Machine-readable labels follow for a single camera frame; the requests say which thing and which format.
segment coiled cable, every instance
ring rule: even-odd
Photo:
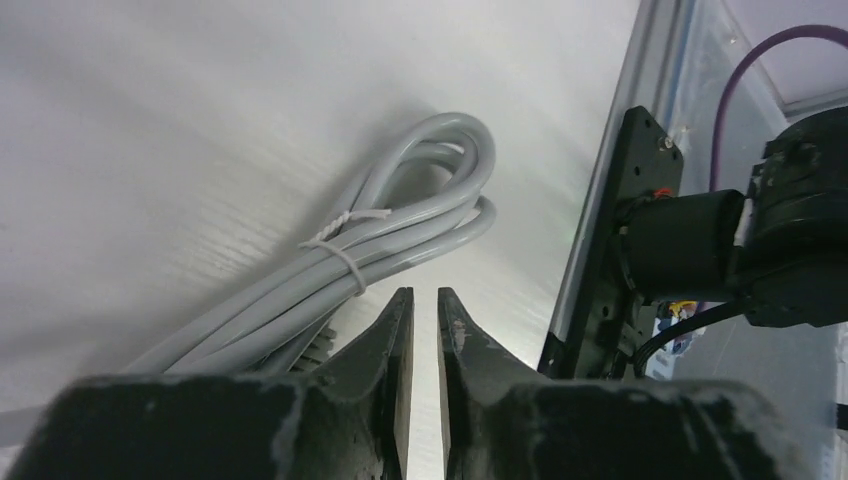
[[[421,164],[451,173],[438,193],[394,209],[385,219],[348,222],[323,239],[355,262],[368,284],[465,245],[494,222],[494,206],[480,194],[494,169],[492,136],[474,117],[444,113],[413,127],[396,147],[356,175],[324,224],[346,212],[385,209],[406,173]],[[468,220],[475,209],[476,216]],[[332,312],[358,292],[359,283],[342,258],[326,249],[303,250],[123,372],[231,373],[272,353],[293,363]],[[286,362],[274,363],[279,370]]]

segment white surface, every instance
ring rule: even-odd
[[[751,45],[796,25],[848,29],[845,0],[725,0]],[[848,51],[824,40],[794,40],[763,55],[763,67],[784,103],[848,88]]]
[[[369,150],[460,110],[495,136],[495,227],[336,322],[415,287],[409,478],[435,474],[436,288],[535,364],[637,2],[412,3],[4,2],[0,411],[124,365],[311,237]]]

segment black cable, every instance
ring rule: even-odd
[[[648,363],[648,359],[651,358],[651,355],[656,353],[656,351],[662,348],[662,346],[666,343],[681,335],[694,332],[699,328],[718,323],[730,317],[735,317],[736,315],[744,312],[747,307],[748,302],[743,300],[734,300],[732,302],[727,302],[723,305],[713,307],[704,312],[697,313],[691,318],[681,320],[680,322],[666,328],[642,344],[642,346],[636,350],[636,353],[633,354],[633,370],[636,373],[636,376],[639,378],[645,376],[645,365]]]

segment power cord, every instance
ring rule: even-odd
[[[443,168],[452,174],[450,180],[429,198],[385,211],[406,173],[422,164]],[[424,120],[352,179],[324,222],[328,227],[305,245],[308,250],[122,372],[231,373],[257,362],[288,370],[332,313],[363,286],[455,250],[488,230],[495,208],[480,190],[494,164],[494,141],[476,118],[445,113]],[[467,220],[475,209],[476,216]],[[357,218],[357,212],[366,211],[382,213]],[[274,361],[268,362],[271,354]]]

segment metal frame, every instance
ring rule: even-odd
[[[695,0],[643,0],[639,6],[551,319],[550,332],[561,341],[565,340],[574,313],[577,289],[592,243],[592,225],[598,216],[624,112],[642,105],[655,118],[668,122],[694,4]]]
[[[788,103],[782,110],[786,120],[789,123],[795,123],[804,117],[846,105],[848,105],[848,88]]]

